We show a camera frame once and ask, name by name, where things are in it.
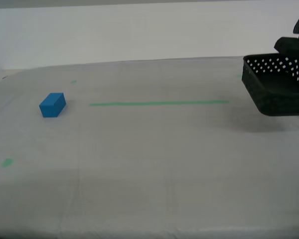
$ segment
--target white wall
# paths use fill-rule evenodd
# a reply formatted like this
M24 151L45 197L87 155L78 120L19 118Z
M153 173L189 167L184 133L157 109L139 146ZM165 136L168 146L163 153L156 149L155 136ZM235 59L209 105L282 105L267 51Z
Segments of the white wall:
M0 9L0 67L274 52L299 0Z

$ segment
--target blue block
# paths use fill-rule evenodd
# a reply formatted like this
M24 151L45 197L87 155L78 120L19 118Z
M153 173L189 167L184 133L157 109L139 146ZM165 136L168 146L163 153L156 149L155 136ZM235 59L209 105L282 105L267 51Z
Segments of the blue block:
M58 117L65 105L63 93L50 93L39 107L43 117Z

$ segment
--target white tablecloth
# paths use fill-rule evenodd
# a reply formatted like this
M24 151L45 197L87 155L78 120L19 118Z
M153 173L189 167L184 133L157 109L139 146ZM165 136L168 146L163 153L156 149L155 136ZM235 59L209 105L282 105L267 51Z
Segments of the white tablecloth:
M242 65L130 61L2 80L0 236L299 238L299 117L260 114ZM43 118L51 92L67 106ZM89 106L176 101L229 103Z

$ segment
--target green tape mark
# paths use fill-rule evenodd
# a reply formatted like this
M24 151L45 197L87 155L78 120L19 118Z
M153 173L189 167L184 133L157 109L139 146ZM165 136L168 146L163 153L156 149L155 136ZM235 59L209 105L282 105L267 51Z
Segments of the green tape mark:
M14 162L14 159L6 158L5 161L2 163L1 167L2 168L8 168L13 164L13 162Z
M162 101L162 102L111 102L92 103L89 106L166 106L166 105L213 105L227 104L229 101Z

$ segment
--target perforated basket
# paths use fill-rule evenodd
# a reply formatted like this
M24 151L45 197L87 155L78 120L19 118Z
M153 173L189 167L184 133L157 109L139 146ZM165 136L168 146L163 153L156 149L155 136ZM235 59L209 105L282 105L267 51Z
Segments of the perforated basket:
M299 59L279 53L245 56L242 81L261 113L299 115Z

